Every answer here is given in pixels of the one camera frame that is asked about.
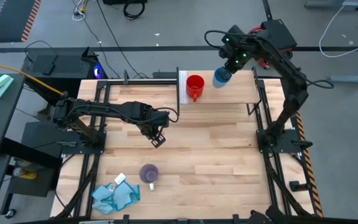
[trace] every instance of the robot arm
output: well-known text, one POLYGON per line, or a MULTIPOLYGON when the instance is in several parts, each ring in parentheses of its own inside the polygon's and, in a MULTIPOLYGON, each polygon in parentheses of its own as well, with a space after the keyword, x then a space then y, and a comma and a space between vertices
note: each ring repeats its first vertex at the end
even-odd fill
POLYGON ((147 139, 151 140, 154 147, 159 147, 165 142, 162 129, 169 126, 168 111, 155 110, 145 103, 135 101, 117 105, 73 98, 58 101, 53 122, 61 129, 72 129, 80 135, 85 144, 97 144, 98 130, 85 125, 80 120, 83 115, 119 118, 123 122, 134 124, 147 139))
POLYGON ((219 56, 228 60, 224 69, 218 70, 218 75, 228 81, 250 59, 263 58, 288 82, 288 96, 284 101, 283 111, 264 132, 264 143, 275 147, 282 138, 285 123, 295 115, 308 97, 307 79, 300 68, 296 68, 280 51, 296 45, 285 25, 281 21, 268 21, 262 27, 267 29, 252 34, 243 33, 238 26, 230 28, 222 38, 224 46, 219 51, 219 56))

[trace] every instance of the white sticker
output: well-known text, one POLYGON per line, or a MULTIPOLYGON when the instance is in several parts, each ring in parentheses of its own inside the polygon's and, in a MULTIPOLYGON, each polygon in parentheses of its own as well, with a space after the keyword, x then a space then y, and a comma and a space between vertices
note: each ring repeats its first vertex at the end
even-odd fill
POLYGON ((120 173, 115 179, 114 181, 119 185, 121 184, 122 181, 124 181, 126 178, 126 176, 123 173, 120 173))

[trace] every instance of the black floor mat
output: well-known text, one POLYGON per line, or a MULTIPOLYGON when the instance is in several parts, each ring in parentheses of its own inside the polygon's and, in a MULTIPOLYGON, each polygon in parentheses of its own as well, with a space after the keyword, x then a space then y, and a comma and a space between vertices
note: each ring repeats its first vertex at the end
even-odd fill
POLYGON ((0 9, 0 43, 26 41, 40 3, 41 0, 5 0, 0 9))

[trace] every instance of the gray floor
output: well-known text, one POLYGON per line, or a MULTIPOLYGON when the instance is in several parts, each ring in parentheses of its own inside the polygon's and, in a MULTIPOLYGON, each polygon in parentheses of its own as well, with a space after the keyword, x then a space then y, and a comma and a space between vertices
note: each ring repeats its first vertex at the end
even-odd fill
MULTIPOLYGON (((283 19, 300 46, 317 46, 327 23, 335 14, 330 10, 310 10, 302 0, 269 1, 274 18, 283 19)), ((205 45, 203 34, 209 29, 228 30, 233 24, 247 30, 265 20, 263 4, 259 0, 150 0, 144 15, 136 21, 127 21, 117 10, 102 5, 121 46, 205 45)), ((44 40, 53 47, 97 47, 96 39, 83 22, 71 19, 71 0, 42 1, 40 11, 25 43, 6 43, 0 47, 25 47, 35 40, 44 40)), ((86 20, 105 47, 116 46, 97 4, 90 0, 86 20)), ((211 35, 219 43, 221 37, 211 35)), ((331 26, 324 46, 358 45, 358 12, 342 12, 331 26)), ((120 74, 126 69, 133 77, 119 52, 107 52, 109 64, 120 74)), ((217 52, 126 52, 127 58, 138 70, 151 74, 158 70, 213 70, 224 63, 217 52)), ((23 53, 0 54, 0 63, 20 68, 23 53)), ((326 58, 319 52, 295 52, 292 59, 302 67, 311 80, 329 75, 358 75, 358 52, 341 58, 326 58)), ((277 75, 273 70, 259 70, 261 75, 277 75)), ((306 137, 314 142, 310 149, 314 175, 326 217, 358 218, 358 85, 337 85, 334 90, 311 87, 310 97, 301 109, 306 137)), ((17 107, 35 113, 46 105, 39 96, 23 91, 17 107)), ((16 141, 26 122, 34 121, 15 111, 7 137, 16 141)), ((4 196, 4 184, 0 194, 4 196)), ((25 222, 46 219, 53 194, 47 198, 15 195, 12 208, 18 214, 12 220, 0 216, 0 223, 25 222)))

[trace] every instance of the wooden tabletop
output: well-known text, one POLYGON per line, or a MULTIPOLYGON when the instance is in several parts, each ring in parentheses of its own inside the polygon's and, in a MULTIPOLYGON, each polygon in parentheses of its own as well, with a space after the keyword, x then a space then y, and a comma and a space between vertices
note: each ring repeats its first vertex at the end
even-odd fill
MULTIPOLYGON (((93 100, 96 82, 83 80, 78 98, 93 100)), ((265 80, 265 86, 272 118, 276 119, 284 100, 280 80, 265 80)), ((136 100, 154 108, 176 109, 177 105, 175 85, 114 85, 109 99, 110 103, 136 100)), ((83 117, 84 122, 89 120, 90 117, 83 117)), ((122 172, 127 183, 140 185, 140 201, 109 215, 93 210, 93 218, 122 219, 124 214, 131 219, 232 218, 233 214, 248 218, 251 210, 265 213, 271 204, 255 135, 256 117, 248 116, 245 104, 180 105, 179 122, 164 129, 167 141, 157 149, 132 124, 112 118, 107 118, 106 124, 106 150, 100 158, 96 185, 114 182, 122 172), (160 171, 154 192, 139 179, 139 169, 148 163, 160 171)), ((291 180, 304 183, 301 165, 287 154, 280 157, 287 187, 291 180)), ((63 203, 78 188, 82 160, 83 156, 77 155, 61 170, 57 194, 63 203)), ((276 191, 283 210, 278 187, 276 191)), ((293 195, 304 209, 313 212, 308 192, 293 195)), ((87 196, 86 192, 81 214, 85 214, 87 196)), ((62 209, 55 199, 51 216, 62 209)))
POLYGON ((222 85, 214 78, 214 71, 179 71, 180 104, 257 103, 259 96, 251 70, 239 70, 222 85), (186 81, 191 75, 204 79, 202 95, 196 102, 186 93, 186 81))

